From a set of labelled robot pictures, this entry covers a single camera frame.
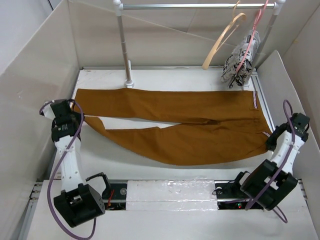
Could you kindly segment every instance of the trousers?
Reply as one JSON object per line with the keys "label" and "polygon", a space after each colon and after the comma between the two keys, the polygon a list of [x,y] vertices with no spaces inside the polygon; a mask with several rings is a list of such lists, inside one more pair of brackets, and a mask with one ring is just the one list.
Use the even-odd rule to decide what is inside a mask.
{"label": "trousers", "polygon": [[[95,131],[134,153],[170,165],[219,164],[260,155],[267,151],[271,133],[254,91],[78,89],[75,100]],[[105,129],[96,116],[180,124]]]}

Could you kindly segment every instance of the metal frame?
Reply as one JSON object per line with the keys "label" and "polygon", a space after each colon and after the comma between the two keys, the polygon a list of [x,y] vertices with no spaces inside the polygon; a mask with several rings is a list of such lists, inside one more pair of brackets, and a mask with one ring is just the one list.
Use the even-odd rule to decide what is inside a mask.
{"label": "metal frame", "polygon": [[[266,8],[273,9],[273,14],[270,18],[268,26],[264,32],[264,38],[262,39],[257,53],[252,61],[252,69],[255,69],[257,62],[259,60],[259,56],[262,53],[262,50],[266,44],[268,36],[273,28],[273,25],[279,15],[281,8],[286,0],[276,0],[275,3],[268,3]],[[122,47],[122,55],[124,60],[124,68],[126,74],[126,81],[125,86],[127,88],[133,88],[135,83],[132,80],[131,76],[131,62],[128,59],[128,52],[126,46],[126,39],[125,39],[125,31],[122,22],[122,11],[123,10],[160,10],[160,9],[233,9],[236,4],[229,4],[229,3],[210,3],[210,4],[123,4],[121,0],[113,0],[115,15],[117,16],[118,21],[118,28],[120,33],[121,39],[121,47]],[[236,7],[238,9],[261,9],[265,5],[263,3],[251,3],[251,4],[238,4]]]}

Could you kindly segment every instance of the garment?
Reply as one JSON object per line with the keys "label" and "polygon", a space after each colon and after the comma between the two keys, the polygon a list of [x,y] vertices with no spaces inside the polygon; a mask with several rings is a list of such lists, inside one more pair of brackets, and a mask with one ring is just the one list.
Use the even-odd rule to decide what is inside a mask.
{"label": "garment", "polygon": [[[75,100],[94,130],[147,158],[179,166],[226,163],[265,153],[270,133],[256,92],[78,89]],[[181,123],[105,129],[98,117]]]}
{"label": "garment", "polygon": [[252,61],[260,45],[259,33],[257,31],[255,31],[252,44],[247,55],[245,56],[245,60],[242,67],[239,69],[237,76],[236,71],[238,65],[242,62],[242,59],[246,54],[252,34],[253,30],[250,30],[248,34],[243,38],[241,43],[239,43],[232,51],[231,56],[225,61],[221,77],[221,81],[223,83],[230,83],[231,80],[234,80],[238,86],[242,86],[242,83],[246,83],[248,81],[247,77],[252,71]]}

